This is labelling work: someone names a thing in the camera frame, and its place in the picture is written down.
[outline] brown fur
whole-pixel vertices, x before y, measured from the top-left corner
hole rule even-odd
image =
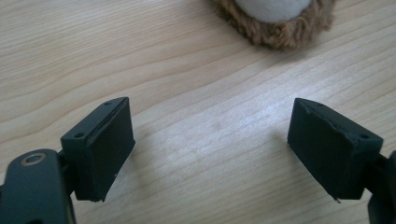
[[[273,49],[300,49],[332,26],[335,0],[312,0],[300,16],[278,23],[260,22],[247,15],[234,0],[214,0],[226,20],[254,45]]]

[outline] plush toy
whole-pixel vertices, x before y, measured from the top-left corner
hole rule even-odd
[[[300,49],[332,26],[335,0],[214,0],[254,45]]]

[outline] tabletop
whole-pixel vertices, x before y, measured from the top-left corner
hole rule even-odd
[[[136,145],[78,223],[368,223],[287,144],[293,101],[321,102],[396,149],[396,2],[340,0],[307,49],[251,46],[209,0],[0,2],[0,183],[7,165],[106,100]]]

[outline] light wood surface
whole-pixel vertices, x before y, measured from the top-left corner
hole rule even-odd
[[[396,149],[396,2],[341,0],[309,49],[250,46],[207,0],[0,2],[0,183],[7,165],[128,96],[137,144],[78,223],[368,223],[286,143],[295,97]]]

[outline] white fabric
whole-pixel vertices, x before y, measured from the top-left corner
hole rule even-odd
[[[235,0],[249,16],[259,21],[280,22],[296,18],[311,0]]]

